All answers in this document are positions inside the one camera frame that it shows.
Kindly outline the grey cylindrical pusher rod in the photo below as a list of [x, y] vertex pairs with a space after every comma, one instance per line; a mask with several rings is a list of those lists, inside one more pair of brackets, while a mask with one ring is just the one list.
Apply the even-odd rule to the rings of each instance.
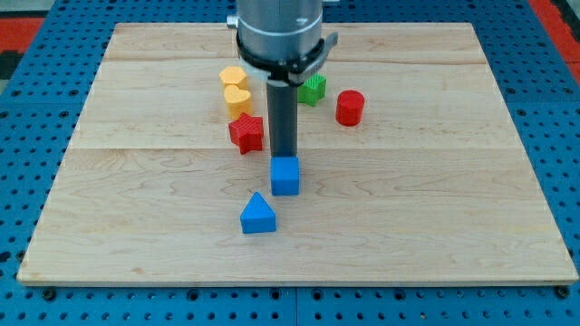
[[297, 153], [297, 88], [266, 85], [270, 152], [273, 157]]

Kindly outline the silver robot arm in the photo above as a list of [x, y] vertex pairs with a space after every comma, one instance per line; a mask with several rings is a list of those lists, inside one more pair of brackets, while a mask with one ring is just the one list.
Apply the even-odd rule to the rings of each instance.
[[321, 0], [238, 0], [227, 27], [240, 62], [266, 83], [273, 157], [297, 155], [298, 88], [324, 65], [338, 34], [322, 36]]

